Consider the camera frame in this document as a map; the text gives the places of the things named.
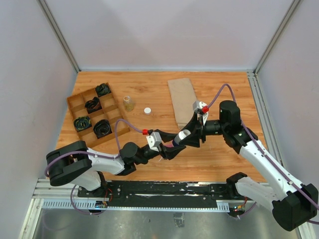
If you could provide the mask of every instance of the white bottle cap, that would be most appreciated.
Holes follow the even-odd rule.
[[[147,107],[144,109],[144,113],[149,115],[152,112],[151,108]]]

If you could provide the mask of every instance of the red cable clip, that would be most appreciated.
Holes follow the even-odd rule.
[[[201,111],[203,111],[203,113],[207,113],[209,111],[209,108],[207,106],[204,106]]]
[[[148,133],[148,130],[147,130],[146,128],[143,129],[143,130],[142,130],[142,134],[143,134],[143,135],[148,135],[148,134],[149,134],[149,133]]]

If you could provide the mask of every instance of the white wall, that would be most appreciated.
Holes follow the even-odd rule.
[[[284,163],[319,189],[318,9],[317,0],[302,2],[259,77]]]
[[[82,70],[246,70],[292,0],[47,2]]]
[[[35,0],[0,1],[0,232],[16,239],[76,77]]]

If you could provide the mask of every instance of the wooden tabletop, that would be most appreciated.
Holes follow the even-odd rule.
[[[160,129],[177,133],[172,102],[167,81],[188,77],[191,79],[198,100],[211,102],[219,88],[229,83],[236,96],[245,124],[261,139],[263,132],[259,123],[254,99],[247,75],[244,72],[80,72],[73,94],[108,82],[122,114],[139,129]],[[130,96],[136,103],[131,112],[124,110],[123,97]],[[218,106],[223,100],[230,100],[227,88],[209,110],[209,120],[218,119]],[[144,114],[150,107],[152,113]],[[57,148],[79,140],[73,126],[69,110],[66,113]],[[145,136],[131,129],[119,137],[121,146],[132,141],[139,146],[147,144]],[[94,150],[118,153],[115,139],[100,144]],[[173,160],[151,159],[146,165],[137,165],[137,170],[128,176],[115,176],[104,173],[108,180],[159,180],[159,181],[206,181],[224,182],[237,173],[248,174],[257,182],[264,182],[259,172],[243,157],[226,145],[222,136],[208,136],[200,148],[187,147]]]

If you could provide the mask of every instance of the wooden box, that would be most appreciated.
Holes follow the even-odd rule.
[[[110,90],[111,90],[111,93],[108,93],[104,96],[99,97],[102,109],[95,111],[91,114],[87,112],[85,108],[85,103],[89,100],[92,100],[94,97],[98,97],[95,91],[95,88],[91,88],[79,94],[72,95],[66,99],[73,122],[75,121],[76,118],[82,117],[82,116],[88,116],[91,120],[91,124],[92,124],[91,127],[80,132],[78,132],[75,128],[75,131],[79,139],[85,141],[88,147],[94,147],[103,142],[114,139],[115,138],[115,122],[118,119],[124,119],[115,101],[111,87],[110,87]],[[109,121],[111,125],[112,133],[98,139],[96,134],[93,131],[93,127],[98,121],[103,119]],[[120,136],[124,133],[129,132],[130,128],[124,122],[121,121],[118,123],[117,130],[118,130],[118,136]]]

